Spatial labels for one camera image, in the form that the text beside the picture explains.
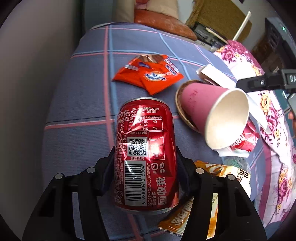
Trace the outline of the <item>person's right hand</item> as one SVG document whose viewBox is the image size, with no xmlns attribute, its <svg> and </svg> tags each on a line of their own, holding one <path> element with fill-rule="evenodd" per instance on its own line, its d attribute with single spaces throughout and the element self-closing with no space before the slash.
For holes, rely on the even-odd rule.
<svg viewBox="0 0 296 241">
<path fill-rule="evenodd" d="M 294 134 L 296 136 L 296 119 L 295 119 L 295 115 L 293 114 L 292 111 L 290 111 L 288 113 L 288 119 L 292 121 L 292 128 L 293 128 Z"/>
</svg>

